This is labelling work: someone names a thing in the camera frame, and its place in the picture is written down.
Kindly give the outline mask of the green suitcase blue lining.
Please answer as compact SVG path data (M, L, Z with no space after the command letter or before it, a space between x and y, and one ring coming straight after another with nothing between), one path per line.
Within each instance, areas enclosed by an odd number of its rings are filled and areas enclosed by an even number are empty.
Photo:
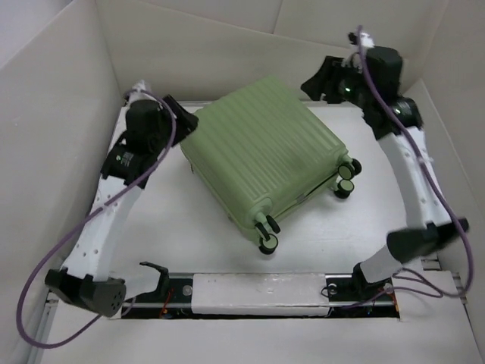
M268 76L200 108L180 145L246 239L272 254L281 221L313 196L353 192L361 163L281 80Z

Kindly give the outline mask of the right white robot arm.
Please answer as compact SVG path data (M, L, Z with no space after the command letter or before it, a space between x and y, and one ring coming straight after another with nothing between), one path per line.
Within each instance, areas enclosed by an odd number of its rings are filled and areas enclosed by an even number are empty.
M472 257L468 220L457 217L441 193L418 106L399 92L402 64L395 49L379 46L367 50L360 64L328 55L301 85L313 101L350 102L362 110L393 169L405 205L406 226L389 232L383 248L353 269L350 289L361 299L375 293L408 262L444 249L457 237L467 257Z

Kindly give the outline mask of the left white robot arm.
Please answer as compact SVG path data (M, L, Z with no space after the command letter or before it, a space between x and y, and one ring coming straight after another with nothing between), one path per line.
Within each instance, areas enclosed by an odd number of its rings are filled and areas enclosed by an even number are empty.
M141 262L137 275L111 270L114 248L133 205L167 151L189 136L199 119L171 95L160 101L146 92L128 96L120 110L92 204L92 219L60 268L48 271L45 285L62 301L112 317L131 297L164 299L168 270Z

